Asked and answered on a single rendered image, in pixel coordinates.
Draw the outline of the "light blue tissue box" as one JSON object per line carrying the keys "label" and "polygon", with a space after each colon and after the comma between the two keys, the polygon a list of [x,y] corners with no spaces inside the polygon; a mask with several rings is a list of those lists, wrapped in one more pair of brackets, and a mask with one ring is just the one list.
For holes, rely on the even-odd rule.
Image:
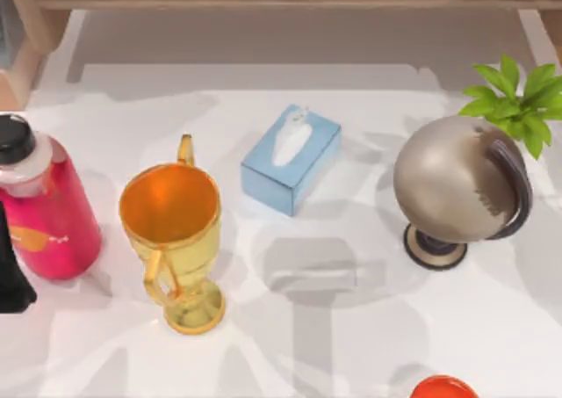
{"label": "light blue tissue box", "polygon": [[242,191],[293,216],[341,143],[340,124],[306,107],[289,105],[242,160]]}

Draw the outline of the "gold trophy cup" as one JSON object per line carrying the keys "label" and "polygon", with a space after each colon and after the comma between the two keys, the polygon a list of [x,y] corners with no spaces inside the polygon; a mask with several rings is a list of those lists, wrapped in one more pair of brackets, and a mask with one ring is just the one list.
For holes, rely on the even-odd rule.
{"label": "gold trophy cup", "polygon": [[196,166],[188,134],[175,162],[142,171],[119,199],[122,227],[144,264],[145,290],[184,335],[213,329],[225,314],[225,297],[208,277],[219,254],[220,216],[218,186]]}

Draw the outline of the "beige globe on stand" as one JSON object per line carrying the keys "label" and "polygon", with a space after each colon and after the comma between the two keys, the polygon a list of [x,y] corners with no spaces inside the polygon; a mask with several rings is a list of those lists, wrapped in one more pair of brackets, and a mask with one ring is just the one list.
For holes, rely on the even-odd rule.
{"label": "beige globe on stand", "polygon": [[484,119],[457,115],[411,135],[393,166],[393,190],[408,220],[407,254],[434,271],[457,266],[472,242],[513,235],[533,205],[514,140]]}

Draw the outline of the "pink bottle with black cap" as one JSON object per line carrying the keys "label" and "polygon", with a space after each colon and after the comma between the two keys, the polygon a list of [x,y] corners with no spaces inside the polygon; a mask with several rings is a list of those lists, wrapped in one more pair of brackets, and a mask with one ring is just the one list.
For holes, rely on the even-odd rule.
{"label": "pink bottle with black cap", "polygon": [[0,113],[0,201],[25,264],[73,279],[96,261],[101,231],[67,150],[23,117]]}

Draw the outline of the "green leafy plant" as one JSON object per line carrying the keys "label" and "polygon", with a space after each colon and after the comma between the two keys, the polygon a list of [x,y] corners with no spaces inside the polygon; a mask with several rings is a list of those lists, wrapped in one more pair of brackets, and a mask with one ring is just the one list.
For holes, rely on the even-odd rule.
{"label": "green leafy plant", "polygon": [[479,63],[473,68],[486,82],[463,90],[471,101],[458,114],[497,126],[538,159],[552,145],[549,123],[562,122],[562,75],[556,66],[538,65],[522,80],[517,62],[503,54],[497,68]]}

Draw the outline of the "orange red round object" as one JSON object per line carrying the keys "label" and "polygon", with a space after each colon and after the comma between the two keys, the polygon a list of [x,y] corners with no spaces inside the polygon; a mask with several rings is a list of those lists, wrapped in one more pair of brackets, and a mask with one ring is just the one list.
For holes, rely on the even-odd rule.
{"label": "orange red round object", "polygon": [[418,383],[409,398],[479,398],[479,396],[458,378],[434,375]]}

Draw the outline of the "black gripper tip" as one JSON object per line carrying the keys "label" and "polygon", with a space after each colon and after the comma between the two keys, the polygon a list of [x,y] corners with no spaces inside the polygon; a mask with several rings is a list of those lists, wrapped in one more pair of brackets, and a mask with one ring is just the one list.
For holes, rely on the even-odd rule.
{"label": "black gripper tip", "polygon": [[18,264],[4,204],[0,201],[0,314],[21,314],[37,298],[34,288]]}

